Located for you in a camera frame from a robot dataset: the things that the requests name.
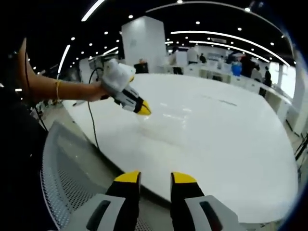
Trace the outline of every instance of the black ceiling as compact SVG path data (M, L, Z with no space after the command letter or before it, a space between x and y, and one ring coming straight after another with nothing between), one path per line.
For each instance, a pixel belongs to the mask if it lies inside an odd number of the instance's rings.
M260 44L292 64L291 50L286 39L281 38L282 33L245 11L221 5L196 3L178 4L146 13L149 9L176 3L176 1L106 0L86 22L81 22L81 18L96 0L46 0L43 3L36 3L31 8L34 16L31 20L31 30L28 35L28 54L31 58L31 65L36 66L37 71L40 71L58 64L68 44L71 45L71 48L65 59L63 69L68 68L76 60L76 57L82 59L95 56L96 51L101 54L115 46L122 47L121 35L119 34L121 26L144 15L163 21L166 39L179 41L180 44L189 45L189 40L207 41L207 37L219 37L200 34L171 35L171 31L204 30L221 32ZM241 8L251 4L249 0L219 2ZM252 11L271 22L275 22L272 14L263 9L264 7L255 3ZM130 14L134 16L133 19L128 18ZM227 40L228 44L233 41L235 47L249 51L254 48L253 52L258 55L267 58L271 56L249 43L223 38Z

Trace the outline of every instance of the blue object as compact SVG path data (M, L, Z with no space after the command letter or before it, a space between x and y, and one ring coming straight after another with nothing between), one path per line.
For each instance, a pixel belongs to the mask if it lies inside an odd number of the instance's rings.
M233 63L231 70L235 76L240 76L242 72L242 66L240 63Z

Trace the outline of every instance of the yellow bracelet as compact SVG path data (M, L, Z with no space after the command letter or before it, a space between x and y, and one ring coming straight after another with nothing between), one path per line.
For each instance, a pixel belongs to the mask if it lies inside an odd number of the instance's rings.
M61 81L57 80L57 82L56 82L56 92L57 92L57 99L58 100L60 100L60 97L59 97L59 86L60 86L60 83L61 83Z

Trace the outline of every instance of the hand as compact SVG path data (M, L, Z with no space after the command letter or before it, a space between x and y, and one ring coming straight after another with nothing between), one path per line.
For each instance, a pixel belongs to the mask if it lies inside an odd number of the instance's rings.
M87 101L94 102L98 100L106 100L109 98L107 91L102 88L100 82L95 82L90 84L90 91Z

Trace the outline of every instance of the curved white desk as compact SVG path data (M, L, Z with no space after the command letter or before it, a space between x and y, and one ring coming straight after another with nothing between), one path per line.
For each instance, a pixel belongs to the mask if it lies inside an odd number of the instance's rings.
M244 223L281 219L297 194L297 169L283 125L267 102L241 88L202 78L140 74L132 87L152 115L112 99L91 103L101 151L124 172L170 200L170 173L197 179ZM86 103L64 105L93 142Z

